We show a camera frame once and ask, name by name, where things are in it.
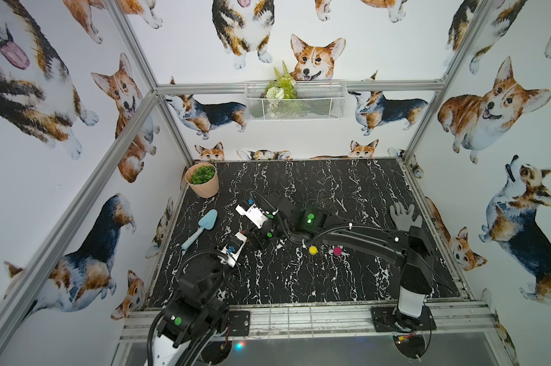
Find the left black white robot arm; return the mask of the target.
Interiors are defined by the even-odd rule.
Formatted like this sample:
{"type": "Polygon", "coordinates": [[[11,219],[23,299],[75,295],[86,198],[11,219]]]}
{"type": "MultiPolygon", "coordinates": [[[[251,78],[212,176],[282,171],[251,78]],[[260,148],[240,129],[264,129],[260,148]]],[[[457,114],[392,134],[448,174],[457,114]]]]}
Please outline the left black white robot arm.
{"type": "Polygon", "coordinates": [[[183,261],[178,288],[148,331],[146,365],[194,365],[214,338],[223,337],[221,357],[231,350],[229,338],[250,335],[250,312],[231,312],[218,298],[237,270],[249,234],[237,233],[223,249],[197,251],[183,261]]]}

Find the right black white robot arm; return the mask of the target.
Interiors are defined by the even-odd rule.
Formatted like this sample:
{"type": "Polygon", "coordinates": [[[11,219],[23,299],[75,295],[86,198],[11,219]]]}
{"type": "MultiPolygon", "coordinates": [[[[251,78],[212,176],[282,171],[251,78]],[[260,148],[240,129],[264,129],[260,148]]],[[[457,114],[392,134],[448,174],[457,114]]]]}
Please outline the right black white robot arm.
{"type": "Polygon", "coordinates": [[[417,319],[425,300],[433,292],[434,250],[421,227],[421,219],[403,210],[390,208],[394,230],[358,224],[316,207],[297,208],[286,202],[283,208],[262,208],[249,199],[236,208],[250,223],[244,234],[257,250],[280,239],[300,246],[342,246],[377,256],[400,271],[397,312],[417,319]]]}

